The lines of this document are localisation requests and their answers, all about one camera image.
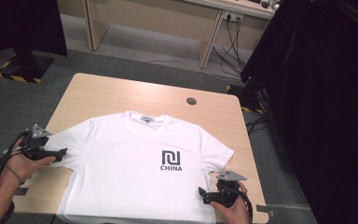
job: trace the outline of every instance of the black cloth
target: black cloth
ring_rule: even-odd
[[[0,50],[17,48],[67,56],[56,1],[0,0]]]
[[[337,1],[285,0],[276,16],[242,80],[265,86],[318,223],[358,223],[358,21]]]

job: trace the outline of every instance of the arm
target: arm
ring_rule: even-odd
[[[32,174],[37,169],[53,161],[55,161],[55,157],[47,157],[39,161],[31,161],[20,153],[13,156],[7,162],[6,167],[0,176],[0,220],[10,207],[14,193],[22,180],[31,178]]]

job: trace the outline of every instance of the table top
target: table top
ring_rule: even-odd
[[[239,12],[245,15],[262,19],[269,19],[273,15],[271,7],[263,8],[260,4],[249,0],[185,0],[208,7],[216,7],[228,11]]]
[[[190,105],[187,98],[197,103]],[[113,77],[76,74],[57,106],[47,130],[61,132],[86,119],[107,114],[137,111],[149,116],[163,114],[198,124],[235,151],[227,170],[245,175],[248,196],[254,206],[254,223],[266,223],[267,213],[257,212],[266,205],[255,159],[246,132],[238,98],[233,95],[196,91]],[[22,186],[24,196],[15,196],[15,212],[55,214],[72,171],[46,166]],[[213,185],[216,174],[211,174]],[[224,219],[217,214],[217,220]]]

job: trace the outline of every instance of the t-shirt neck label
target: t-shirt neck label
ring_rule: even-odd
[[[155,121],[154,118],[151,118],[151,117],[148,117],[148,116],[145,116],[145,115],[141,116],[141,120],[143,120],[146,123],[149,123],[150,121]]]

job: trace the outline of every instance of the black cable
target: black cable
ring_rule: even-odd
[[[246,63],[244,63],[243,60],[241,60],[241,57],[240,57],[240,55],[239,55],[239,53],[238,53],[238,52],[239,52],[239,51],[238,51],[238,49],[239,49],[239,47],[238,47],[238,43],[239,43],[238,37],[239,37],[239,35],[240,35],[240,31],[241,31],[241,18],[237,17],[237,34],[236,34],[236,37],[235,37],[235,39],[237,40],[237,50],[235,50],[235,48],[234,48],[234,51],[235,51],[235,53],[236,53],[236,55],[237,55],[238,66],[239,66],[240,69],[242,70],[243,67],[246,65]]]
[[[229,35],[229,40],[230,40],[230,42],[231,42],[231,46],[230,46],[230,48],[228,49],[228,51],[226,51],[226,54],[231,50],[231,49],[234,49],[234,52],[235,52],[235,54],[237,55],[237,62],[240,62],[240,56],[239,56],[239,54],[238,54],[238,51],[237,50],[235,50],[235,43],[237,43],[238,44],[238,35],[239,35],[239,32],[240,32],[240,30],[239,30],[239,28],[238,28],[238,23],[237,23],[237,34],[236,34],[236,37],[235,37],[235,39],[234,40],[232,40],[232,36],[231,36],[231,32],[230,32],[230,29],[229,29],[229,22],[227,21],[227,30],[228,30],[228,35]]]
[[[261,93],[261,90],[258,90],[256,92],[256,97],[257,97],[257,100],[258,100],[258,103],[260,104],[261,108],[263,109],[263,111],[265,113],[269,112],[269,104],[268,102],[264,99],[262,93]]]
[[[265,128],[267,128],[267,127],[269,127],[269,126],[268,126],[268,125],[266,125],[266,126],[264,126],[264,127],[258,128],[258,129],[253,129],[253,130],[252,130],[252,132],[257,131],[257,130],[262,130],[262,129],[265,129]]]
[[[262,122],[260,122],[260,120],[263,119],[264,117],[265,117],[265,116],[262,116],[262,117],[258,118],[257,120],[255,120],[255,121],[253,121],[253,122],[249,122],[248,124],[246,124],[246,126],[247,126],[247,125],[252,125],[252,127],[251,127],[251,128],[249,129],[249,131],[248,131],[248,135],[252,132],[252,129],[255,127],[256,124],[262,123]]]
[[[223,189],[229,190],[231,192],[234,192],[234,193],[236,193],[237,195],[239,195],[239,196],[241,196],[243,198],[243,200],[246,202],[246,205],[248,207],[249,219],[250,219],[251,223],[253,223],[253,207],[252,207],[251,201],[248,198],[248,195],[246,195],[242,191],[236,191],[235,189],[230,189],[230,188],[224,187],[224,186],[223,186]]]
[[[228,50],[225,49],[225,47],[224,47],[223,45],[221,45],[221,46],[222,46],[222,49],[228,54],[228,56],[230,56],[232,59],[234,59],[234,60],[236,60],[236,61],[238,60],[238,58],[232,56],[232,55],[228,52]]]
[[[1,177],[2,171],[5,168],[7,161],[12,157],[10,154],[13,151],[13,147],[16,145],[17,141],[19,141],[24,135],[25,135],[25,132],[22,132],[19,135],[17,135],[17,137],[14,138],[13,141],[11,142],[5,155],[1,158],[1,160],[0,160],[0,177]]]
[[[227,59],[225,59],[223,56],[221,56],[217,50],[213,47],[213,51],[217,54],[217,56],[220,58],[221,62],[220,62],[220,68],[222,69],[223,72],[227,73],[227,74],[230,74],[232,76],[235,76],[235,77],[240,77],[239,76],[239,73],[240,71],[234,66],[232,65]],[[232,70],[234,70],[237,74],[233,74],[233,73],[229,73],[228,71],[225,71],[223,69],[223,64],[222,62],[225,62]]]

